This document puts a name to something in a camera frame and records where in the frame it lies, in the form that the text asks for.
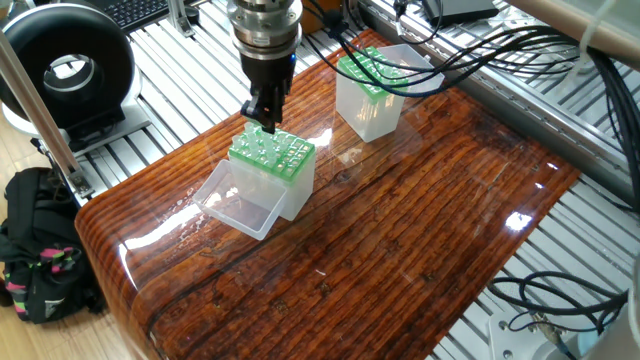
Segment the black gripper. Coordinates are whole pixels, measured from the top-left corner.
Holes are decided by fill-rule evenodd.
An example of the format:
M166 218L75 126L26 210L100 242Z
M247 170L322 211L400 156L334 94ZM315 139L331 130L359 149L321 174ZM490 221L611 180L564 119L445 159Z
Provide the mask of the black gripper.
M241 114L249 121L275 133L277 123L282 122L283 106L289 95L296 54L291 52L275 59L255 59L241 55L242 70L251 82L251 98L244 102Z

